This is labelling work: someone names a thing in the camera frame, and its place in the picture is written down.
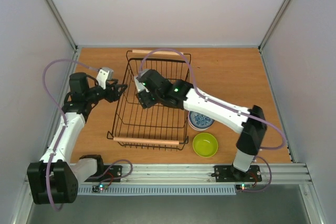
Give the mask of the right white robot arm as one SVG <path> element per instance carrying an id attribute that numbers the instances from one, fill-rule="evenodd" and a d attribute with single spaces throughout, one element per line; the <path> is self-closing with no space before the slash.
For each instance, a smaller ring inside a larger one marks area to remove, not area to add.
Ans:
<path id="1" fill-rule="evenodd" d="M 237 153 L 230 174 L 235 181 L 249 176 L 251 163 L 259 152 L 267 130 L 262 108 L 255 105 L 249 109 L 224 102 L 194 88 L 187 81 L 171 82 L 153 69 L 146 69 L 135 76 L 134 83 L 138 91 L 136 97 L 144 109 L 161 104 L 196 112 L 238 133 Z"/>

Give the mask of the blue floral white bowl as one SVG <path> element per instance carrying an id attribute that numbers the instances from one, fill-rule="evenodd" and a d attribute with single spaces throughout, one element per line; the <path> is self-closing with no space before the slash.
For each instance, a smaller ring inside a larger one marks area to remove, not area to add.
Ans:
<path id="1" fill-rule="evenodd" d="M 197 131 L 205 131 L 211 127 L 214 123 L 214 120 L 197 112 L 189 111 L 188 112 L 188 123 L 189 125 Z"/>

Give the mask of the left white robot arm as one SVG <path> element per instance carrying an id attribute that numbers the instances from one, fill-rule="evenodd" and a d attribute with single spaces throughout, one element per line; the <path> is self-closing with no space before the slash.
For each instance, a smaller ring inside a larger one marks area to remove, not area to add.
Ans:
<path id="1" fill-rule="evenodd" d="M 101 155 L 80 158 L 74 166 L 70 159 L 77 138 L 92 109 L 101 101 L 116 102 L 127 89 L 113 77 L 113 70 L 101 68 L 94 78 L 84 72 L 71 74 L 70 91 L 61 108 L 61 118 L 51 145 L 38 162 L 30 163 L 27 177 L 35 204 L 68 204 L 75 201 L 80 184 L 88 179 L 100 181 L 106 168 Z"/>

